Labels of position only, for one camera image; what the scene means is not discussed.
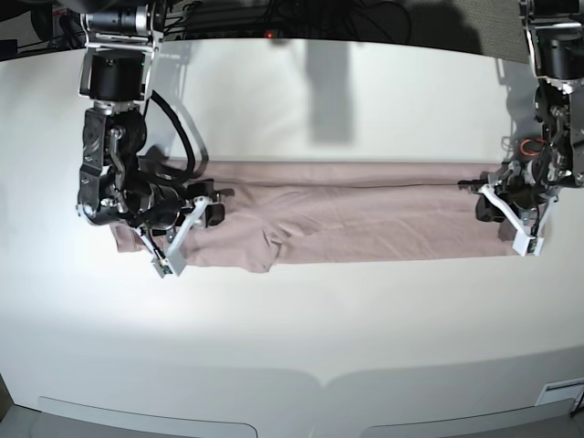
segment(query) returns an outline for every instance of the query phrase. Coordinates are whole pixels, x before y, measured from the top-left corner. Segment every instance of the white tabletop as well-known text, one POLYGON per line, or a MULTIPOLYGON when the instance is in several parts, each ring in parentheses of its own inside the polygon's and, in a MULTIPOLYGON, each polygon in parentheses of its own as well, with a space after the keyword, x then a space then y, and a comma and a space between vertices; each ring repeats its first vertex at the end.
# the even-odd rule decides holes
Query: white tabletop
MULTIPOLYGON (((175 96, 214 159, 493 162, 507 107, 529 118, 509 103, 528 93, 485 57, 299 41, 168 50, 191 53, 175 96)), ((0 64, 0 372, 15 403, 359 436, 527 407, 583 373, 583 193, 562 193, 540 258, 190 267, 161 281, 147 254, 118 255, 109 229, 75 214, 80 58, 0 64)), ((157 88, 175 104, 171 70, 157 88)), ((154 109, 151 139, 172 135, 163 123, 154 109)))

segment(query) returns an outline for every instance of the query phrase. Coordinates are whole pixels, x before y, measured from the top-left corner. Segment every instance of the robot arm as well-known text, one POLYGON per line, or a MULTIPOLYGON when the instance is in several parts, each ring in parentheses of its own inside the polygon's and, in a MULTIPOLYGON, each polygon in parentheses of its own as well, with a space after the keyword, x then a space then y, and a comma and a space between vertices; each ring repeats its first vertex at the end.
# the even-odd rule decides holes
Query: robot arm
POLYGON ((521 0, 520 6, 539 85, 541 139, 534 140, 536 153, 518 153, 499 172, 470 185, 481 195, 477 219, 509 220, 516 229, 514 248, 525 256, 539 255, 560 190, 584 186, 584 2, 521 0))
POLYGON ((87 52, 79 92, 93 100, 93 108, 85 114, 78 213, 94 225, 127 224, 152 253, 158 273, 178 276, 186 265, 180 246, 187 232, 220 224, 224 206, 212 181, 189 184, 193 149, 170 105, 151 89, 166 2, 136 3, 118 2, 81 17, 87 52), (188 157, 184 171, 141 168, 138 152, 146 142, 150 100, 178 131, 188 157), (155 236, 166 237, 166 251, 155 236))

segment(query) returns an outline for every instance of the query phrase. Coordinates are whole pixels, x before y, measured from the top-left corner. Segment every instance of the red wire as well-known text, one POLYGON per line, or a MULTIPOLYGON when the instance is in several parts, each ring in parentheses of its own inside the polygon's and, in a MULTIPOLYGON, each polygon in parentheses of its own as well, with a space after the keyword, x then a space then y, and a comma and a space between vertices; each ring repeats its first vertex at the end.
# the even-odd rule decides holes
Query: red wire
POLYGON ((525 140, 521 141, 521 143, 519 144, 519 151, 523 155, 525 155, 526 157, 537 157, 537 156, 539 156, 539 154, 541 153, 541 151, 538 151, 538 152, 526 151, 526 144, 528 144, 530 141, 537 141, 540 144, 544 144, 545 143, 541 139, 525 139, 525 140))

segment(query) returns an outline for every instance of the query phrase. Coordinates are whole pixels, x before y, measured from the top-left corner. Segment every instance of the pink cloth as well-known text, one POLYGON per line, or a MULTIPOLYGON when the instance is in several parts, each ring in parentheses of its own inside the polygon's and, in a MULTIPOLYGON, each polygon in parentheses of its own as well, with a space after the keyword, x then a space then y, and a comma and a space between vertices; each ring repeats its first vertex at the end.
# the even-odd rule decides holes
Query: pink cloth
MULTIPOLYGON (((252 272, 277 264, 510 256, 499 224, 475 219, 478 196, 457 186, 498 167, 210 162, 205 179, 235 195, 226 199, 225 221, 191 231, 182 250, 190 265, 252 272)), ((143 249, 125 225, 112 231, 121 252, 143 249)))

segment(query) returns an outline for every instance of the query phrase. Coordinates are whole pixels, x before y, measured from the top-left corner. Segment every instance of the white table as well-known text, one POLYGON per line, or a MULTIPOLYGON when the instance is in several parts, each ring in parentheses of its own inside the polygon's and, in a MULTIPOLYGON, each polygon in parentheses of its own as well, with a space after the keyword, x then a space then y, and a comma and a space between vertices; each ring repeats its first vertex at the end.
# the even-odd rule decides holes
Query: white table
MULTIPOLYGON (((491 58, 300 41, 165 50, 156 88, 181 98, 216 160, 497 162, 507 106, 531 129, 527 66, 506 63, 506 86, 491 58)), ((81 55, 0 64, 0 372, 15 403, 340 437, 532 406, 544 383, 584 374, 583 193, 562 193, 540 258, 160 281, 147 254, 118 255, 74 212, 81 55)), ((154 106, 149 126, 172 139, 154 106)))

